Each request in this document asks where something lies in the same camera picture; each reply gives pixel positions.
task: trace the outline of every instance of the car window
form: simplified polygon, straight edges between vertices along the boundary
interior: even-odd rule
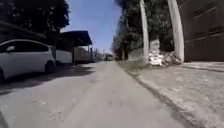
[[[0,46],[0,53],[6,52],[9,46],[15,46],[12,52],[46,52],[48,47],[29,41],[14,41]]]
[[[47,52],[49,50],[48,47],[34,42],[26,41],[22,45],[25,46],[26,52]]]
[[[9,46],[13,46],[13,42],[1,45],[0,46],[0,53],[5,53]]]

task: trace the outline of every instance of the parked car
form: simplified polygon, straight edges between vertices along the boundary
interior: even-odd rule
[[[14,39],[0,44],[0,83],[12,76],[55,71],[52,48],[26,39]]]

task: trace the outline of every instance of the vegetation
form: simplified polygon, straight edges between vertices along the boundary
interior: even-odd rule
[[[128,59],[128,53],[143,46],[140,0],[115,0],[122,9],[112,50],[117,59]],[[145,10],[150,40],[159,38],[162,50],[173,50],[172,24],[166,0],[147,0]]]
[[[8,22],[34,32],[58,33],[69,25],[65,0],[2,0],[0,11]]]

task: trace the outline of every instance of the asphalt road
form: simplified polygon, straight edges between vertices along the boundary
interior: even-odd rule
[[[0,110],[0,128],[190,128],[115,62],[9,82]]]

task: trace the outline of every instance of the side mirror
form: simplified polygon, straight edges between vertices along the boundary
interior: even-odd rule
[[[7,49],[6,49],[6,52],[7,53],[10,53],[10,52],[12,52],[12,51],[14,51],[15,50],[15,46],[9,46]]]

